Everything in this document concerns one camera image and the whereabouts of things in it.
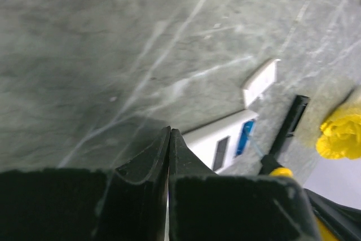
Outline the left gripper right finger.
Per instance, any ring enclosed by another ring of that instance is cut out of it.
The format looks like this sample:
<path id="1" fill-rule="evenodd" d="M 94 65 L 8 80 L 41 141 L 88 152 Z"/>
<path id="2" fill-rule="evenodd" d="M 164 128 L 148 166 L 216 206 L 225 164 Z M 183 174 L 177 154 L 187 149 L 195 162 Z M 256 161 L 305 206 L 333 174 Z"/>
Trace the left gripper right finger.
<path id="1" fill-rule="evenodd" d="M 320 240 L 302 187 L 288 177 L 220 176 L 173 129 L 170 240 Z"/>

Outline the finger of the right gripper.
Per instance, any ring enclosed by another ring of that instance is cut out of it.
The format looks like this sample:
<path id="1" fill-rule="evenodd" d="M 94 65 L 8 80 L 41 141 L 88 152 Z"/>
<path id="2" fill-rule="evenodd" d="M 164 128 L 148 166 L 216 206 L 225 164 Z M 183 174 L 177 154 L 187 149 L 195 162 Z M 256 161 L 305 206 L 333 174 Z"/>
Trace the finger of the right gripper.
<path id="1" fill-rule="evenodd" d="M 337 204 L 305 189 L 322 240 L 360 241 L 360 210 Z"/>

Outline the white battery cover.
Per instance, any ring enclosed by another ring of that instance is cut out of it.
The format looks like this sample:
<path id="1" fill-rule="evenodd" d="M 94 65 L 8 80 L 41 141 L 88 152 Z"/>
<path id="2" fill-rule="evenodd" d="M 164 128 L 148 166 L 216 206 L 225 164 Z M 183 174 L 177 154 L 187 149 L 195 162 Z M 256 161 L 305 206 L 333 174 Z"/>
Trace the white battery cover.
<path id="1" fill-rule="evenodd" d="M 261 64 L 243 83 L 243 102 L 244 107 L 248 108 L 277 79 L 277 63 L 280 59 L 269 59 Z"/>

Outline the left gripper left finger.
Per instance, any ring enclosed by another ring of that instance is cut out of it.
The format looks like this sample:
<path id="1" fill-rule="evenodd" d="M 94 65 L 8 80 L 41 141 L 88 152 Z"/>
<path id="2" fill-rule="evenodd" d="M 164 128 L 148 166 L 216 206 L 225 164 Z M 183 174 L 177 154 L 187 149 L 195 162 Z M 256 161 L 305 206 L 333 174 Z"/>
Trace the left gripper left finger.
<path id="1" fill-rule="evenodd" d="M 1 173 L 2 240 L 163 240 L 171 129 L 107 170 Z"/>

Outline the white red remote control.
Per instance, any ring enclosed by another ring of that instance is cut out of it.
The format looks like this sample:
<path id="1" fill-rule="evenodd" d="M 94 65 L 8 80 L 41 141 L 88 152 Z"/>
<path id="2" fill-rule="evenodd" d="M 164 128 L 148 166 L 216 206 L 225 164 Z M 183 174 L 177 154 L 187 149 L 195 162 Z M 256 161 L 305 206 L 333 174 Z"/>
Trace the white red remote control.
<path id="1" fill-rule="evenodd" d="M 236 158 L 241 156 L 235 156 L 240 131 L 243 124 L 252 119 L 255 119 L 255 127 L 258 114 L 245 109 L 188 132 L 183 138 L 188 148 L 208 168 L 220 173 L 233 165 Z"/>

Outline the black remote control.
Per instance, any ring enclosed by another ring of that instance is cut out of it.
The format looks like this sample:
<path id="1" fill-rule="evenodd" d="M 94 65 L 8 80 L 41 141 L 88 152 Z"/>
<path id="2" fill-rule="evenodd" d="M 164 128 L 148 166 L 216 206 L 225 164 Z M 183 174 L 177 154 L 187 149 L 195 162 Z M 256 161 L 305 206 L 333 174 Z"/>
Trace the black remote control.
<path id="1" fill-rule="evenodd" d="M 281 128 L 270 148 L 269 154 L 275 159 L 288 149 L 298 123 L 310 101 L 310 98 L 304 95 L 296 95 L 288 113 L 281 125 Z"/>

